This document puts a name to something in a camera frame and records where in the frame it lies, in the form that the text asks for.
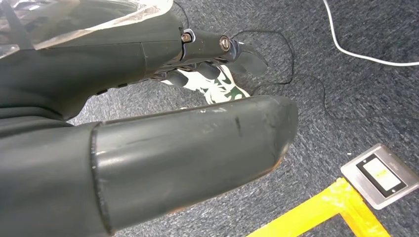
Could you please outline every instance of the green and white shoe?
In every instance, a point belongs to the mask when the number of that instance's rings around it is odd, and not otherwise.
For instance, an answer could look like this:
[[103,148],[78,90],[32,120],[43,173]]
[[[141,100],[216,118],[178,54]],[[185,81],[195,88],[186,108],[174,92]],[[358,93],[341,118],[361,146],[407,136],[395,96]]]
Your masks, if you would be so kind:
[[250,97],[245,90],[234,83],[233,76],[226,66],[217,66],[217,68],[220,70],[220,74],[216,79],[208,79],[198,72],[179,70],[188,78],[188,82],[183,87],[201,92],[208,104]]

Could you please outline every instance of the clear plastic sheet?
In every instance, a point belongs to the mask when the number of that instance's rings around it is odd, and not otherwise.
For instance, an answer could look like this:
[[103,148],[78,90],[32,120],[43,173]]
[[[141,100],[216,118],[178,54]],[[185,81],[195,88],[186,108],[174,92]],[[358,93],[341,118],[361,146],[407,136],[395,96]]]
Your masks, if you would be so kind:
[[12,18],[20,21],[19,30],[26,31],[25,34],[33,47],[42,49],[95,31],[134,24],[163,15],[173,5],[173,0],[8,0],[8,2],[0,0],[0,2],[2,2],[0,58],[19,50],[18,44],[13,42],[14,32],[9,25]]

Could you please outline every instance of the black cable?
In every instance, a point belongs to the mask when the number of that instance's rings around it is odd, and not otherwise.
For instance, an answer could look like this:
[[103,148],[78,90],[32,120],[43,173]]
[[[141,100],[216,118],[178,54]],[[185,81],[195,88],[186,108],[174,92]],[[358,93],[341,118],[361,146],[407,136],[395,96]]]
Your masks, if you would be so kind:
[[186,17],[186,28],[188,29],[189,28],[189,17],[188,17],[188,15],[186,14],[186,11],[185,11],[185,9],[180,5],[180,4],[178,4],[177,2],[175,2],[174,1],[174,4],[176,4],[178,7],[180,7],[180,9],[182,10],[182,12],[183,12],[183,14],[185,15],[185,17]]
[[258,85],[257,87],[255,87],[252,92],[250,93],[250,96],[253,96],[256,91],[258,89],[260,89],[263,86],[267,86],[267,85],[287,85],[290,84],[293,80],[293,75],[294,75],[294,52],[293,52],[293,48],[291,47],[290,42],[288,41],[287,37],[284,36],[284,34],[280,31],[267,31],[267,30],[242,30],[238,33],[236,33],[235,35],[233,35],[231,38],[234,39],[236,36],[243,34],[243,33],[269,33],[269,34],[276,34],[276,35],[280,35],[281,38],[284,40],[285,44],[288,47],[288,50],[290,51],[290,65],[291,65],[291,73],[289,75],[289,80],[286,82],[272,82],[272,83],[265,83],[265,84],[261,84]]
[[408,120],[412,120],[415,122],[419,122],[419,118],[413,118],[413,117],[409,117],[409,116],[405,116],[405,115],[399,115],[399,114],[393,114],[393,113],[380,113],[380,114],[373,114],[373,115],[366,115],[363,117],[358,117],[358,118],[338,118],[333,116],[329,110],[326,107],[326,88],[324,83],[318,79],[315,76],[312,75],[308,75],[308,74],[294,74],[293,77],[298,77],[298,76],[304,76],[304,77],[309,77],[312,79],[315,79],[317,82],[320,83],[322,89],[323,89],[323,98],[322,98],[322,102],[323,102],[323,110],[325,111],[325,114],[331,118],[332,120],[339,120],[339,121],[357,121],[357,120],[364,120],[364,119],[371,119],[371,118],[376,118],[376,117],[399,117],[399,118],[403,118],[403,119],[408,119]]

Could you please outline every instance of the dark gray cylindrical part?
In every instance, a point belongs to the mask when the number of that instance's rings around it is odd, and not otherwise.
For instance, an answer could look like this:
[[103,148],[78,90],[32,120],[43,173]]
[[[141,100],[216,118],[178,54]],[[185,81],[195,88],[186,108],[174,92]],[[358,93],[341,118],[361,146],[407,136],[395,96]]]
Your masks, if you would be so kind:
[[259,96],[96,128],[94,157],[113,230],[173,212],[272,171],[297,129],[297,107]]
[[0,137],[0,236],[109,235],[90,165],[90,133],[96,124],[59,123],[40,117],[0,119],[2,131],[8,126],[27,130]]

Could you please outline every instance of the gray carpet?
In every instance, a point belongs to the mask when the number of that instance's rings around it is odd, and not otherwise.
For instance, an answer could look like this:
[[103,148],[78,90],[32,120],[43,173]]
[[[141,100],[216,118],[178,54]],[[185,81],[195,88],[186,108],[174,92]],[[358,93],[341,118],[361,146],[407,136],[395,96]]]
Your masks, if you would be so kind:
[[[295,53],[295,73],[318,77],[325,104],[335,118],[400,114],[419,118],[419,67],[396,68],[356,59],[333,45],[321,0],[179,0],[193,29],[233,35],[244,29],[280,30]],[[342,47],[397,62],[419,61],[419,1],[330,0]],[[173,11],[185,20],[179,7]],[[290,53],[281,37],[245,33],[237,37],[266,55],[261,77],[235,75],[248,91],[260,84],[287,81]],[[386,144],[419,173],[419,122],[391,115],[337,120],[323,109],[321,84],[298,76],[283,87],[263,86],[256,94],[297,101],[300,122],[286,159],[266,177],[186,210],[117,233],[118,237],[242,237],[319,193],[339,168],[376,143]],[[91,98],[74,124],[194,107],[202,95],[162,83],[145,82]],[[419,191],[374,211],[395,237],[419,236]],[[303,234],[350,237],[340,217]]]

